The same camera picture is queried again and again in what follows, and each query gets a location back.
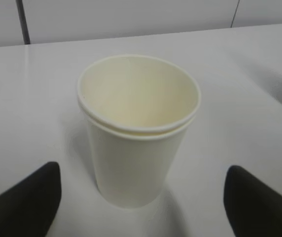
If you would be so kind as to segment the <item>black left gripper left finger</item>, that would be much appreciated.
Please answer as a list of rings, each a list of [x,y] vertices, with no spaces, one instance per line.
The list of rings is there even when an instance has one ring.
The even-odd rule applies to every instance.
[[[60,201],[60,167],[50,161],[0,194],[0,237],[46,236]]]

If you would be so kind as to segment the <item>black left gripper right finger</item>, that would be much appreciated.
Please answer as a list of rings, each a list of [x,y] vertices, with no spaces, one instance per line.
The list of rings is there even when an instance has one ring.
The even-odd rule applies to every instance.
[[[282,195],[238,165],[229,167],[223,204],[237,237],[282,237]]]

